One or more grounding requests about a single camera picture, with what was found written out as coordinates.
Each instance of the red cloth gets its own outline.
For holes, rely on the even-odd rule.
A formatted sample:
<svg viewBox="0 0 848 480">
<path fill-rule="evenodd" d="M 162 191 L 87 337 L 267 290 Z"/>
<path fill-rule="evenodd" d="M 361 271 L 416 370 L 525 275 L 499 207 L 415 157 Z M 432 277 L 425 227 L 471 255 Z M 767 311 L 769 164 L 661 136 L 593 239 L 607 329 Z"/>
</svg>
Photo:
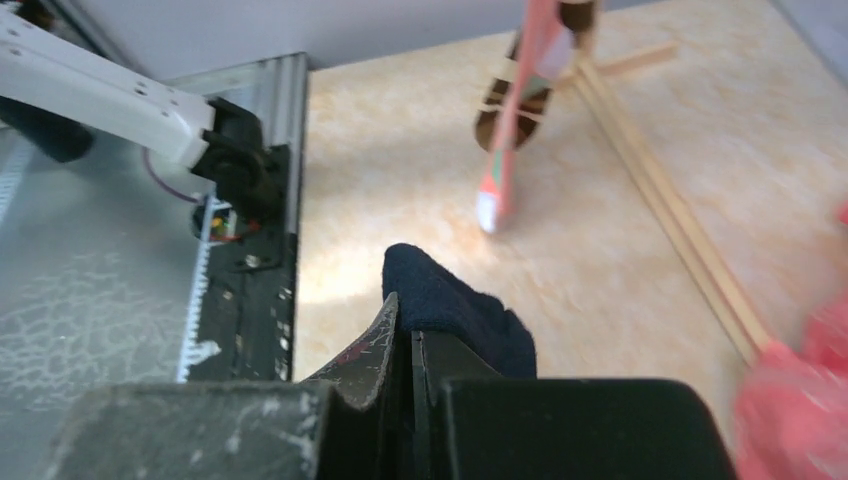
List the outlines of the red cloth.
<svg viewBox="0 0 848 480">
<path fill-rule="evenodd" d="M 848 479 L 848 292 L 811 316 L 800 353 L 765 349 L 735 415 L 742 480 Z"/>
</svg>

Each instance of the wooden stick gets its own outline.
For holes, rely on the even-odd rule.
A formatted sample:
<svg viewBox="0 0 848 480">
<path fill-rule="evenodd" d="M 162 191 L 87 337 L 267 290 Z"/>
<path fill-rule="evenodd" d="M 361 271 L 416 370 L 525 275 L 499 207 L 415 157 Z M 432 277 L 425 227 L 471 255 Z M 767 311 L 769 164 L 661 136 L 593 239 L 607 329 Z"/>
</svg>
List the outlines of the wooden stick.
<svg viewBox="0 0 848 480">
<path fill-rule="evenodd" d="M 731 341 L 749 364 L 771 341 L 753 306 L 689 207 L 647 146 L 639 129 L 591 60 L 577 65 L 575 84 L 618 151 Z"/>
<path fill-rule="evenodd" d="M 598 65 L 598 71 L 603 75 L 623 75 L 634 70 L 650 67 L 658 63 L 672 60 L 677 56 L 677 42 L 666 42 L 622 55 Z M 563 88 L 574 80 L 574 69 L 569 69 L 557 80 L 556 88 Z"/>
</svg>

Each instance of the black plastic part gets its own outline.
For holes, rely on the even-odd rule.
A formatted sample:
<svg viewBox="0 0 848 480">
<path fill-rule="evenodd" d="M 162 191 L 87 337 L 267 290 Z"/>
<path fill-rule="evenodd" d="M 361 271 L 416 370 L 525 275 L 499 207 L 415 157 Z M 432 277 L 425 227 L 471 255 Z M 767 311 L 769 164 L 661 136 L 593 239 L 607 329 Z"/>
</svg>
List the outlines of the black plastic part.
<svg viewBox="0 0 848 480">
<path fill-rule="evenodd" d="M 443 408 L 439 404 L 442 384 L 463 378 L 503 377 L 451 334 L 413 332 L 412 338 L 415 478 L 451 478 L 445 428 L 436 421 Z"/>
<path fill-rule="evenodd" d="M 209 105 L 215 109 L 215 124 L 212 131 L 203 132 L 208 147 L 192 173 L 215 182 L 218 198 L 229 202 L 239 216 L 262 223 L 277 221 L 288 184 L 275 181 L 279 162 L 264 151 L 259 118 L 221 98 Z"/>
<path fill-rule="evenodd" d="M 735 480 L 706 405 L 670 380 L 451 380 L 452 480 Z"/>
<path fill-rule="evenodd" d="M 269 180 L 285 192 L 289 150 L 269 149 Z M 294 275 L 288 254 L 296 237 L 286 231 L 284 210 L 259 231 L 240 217 L 237 241 L 211 249 L 206 269 L 197 340 L 213 341 L 221 352 L 189 368 L 190 381 L 291 379 L 294 351 Z"/>
<path fill-rule="evenodd" d="M 78 160 L 94 144 L 81 124 L 10 98 L 0 97 L 0 120 L 60 163 Z"/>
</svg>

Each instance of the pink object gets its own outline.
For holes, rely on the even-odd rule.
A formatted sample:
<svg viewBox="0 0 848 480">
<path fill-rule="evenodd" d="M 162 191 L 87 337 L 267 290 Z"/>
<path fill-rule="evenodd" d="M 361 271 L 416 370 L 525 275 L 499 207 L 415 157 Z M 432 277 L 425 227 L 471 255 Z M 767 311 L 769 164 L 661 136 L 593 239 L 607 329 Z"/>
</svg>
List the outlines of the pink object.
<svg viewBox="0 0 848 480">
<path fill-rule="evenodd" d="M 558 0 L 527 0 L 525 7 L 517 52 L 518 72 L 506 93 L 491 140 L 488 166 L 477 191 L 477 222 L 487 233 L 497 232 L 513 210 L 512 172 L 518 110 L 526 87 L 538 73 L 539 58 L 545 49 L 552 50 L 556 36 L 563 32 L 558 18 Z M 548 60 L 553 61 L 556 57 L 562 60 L 563 55 L 562 51 L 552 52 Z"/>
<path fill-rule="evenodd" d="M 735 415 L 741 480 L 848 479 L 848 292 L 811 316 L 800 353 L 764 350 Z"/>
<path fill-rule="evenodd" d="M 839 212 L 839 221 L 848 225 L 848 204 L 842 207 L 842 211 Z"/>
</svg>

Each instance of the cable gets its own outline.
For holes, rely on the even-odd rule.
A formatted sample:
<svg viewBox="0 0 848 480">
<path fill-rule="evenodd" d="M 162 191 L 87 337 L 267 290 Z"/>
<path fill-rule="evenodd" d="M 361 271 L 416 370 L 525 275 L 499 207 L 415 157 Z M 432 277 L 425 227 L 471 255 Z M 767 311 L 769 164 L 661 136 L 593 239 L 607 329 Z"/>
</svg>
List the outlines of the cable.
<svg viewBox="0 0 848 480">
<path fill-rule="evenodd" d="M 164 180 L 162 180 L 159 175 L 156 175 L 156 172 L 153 170 L 153 164 L 150 161 L 150 149 L 147 147 L 143 147 L 141 149 L 141 158 L 144 160 L 144 168 L 147 170 L 147 173 L 150 177 L 166 192 L 170 193 L 172 196 L 188 203 L 197 203 L 197 199 L 192 197 L 191 195 L 186 195 L 177 189 L 171 187 Z"/>
</svg>

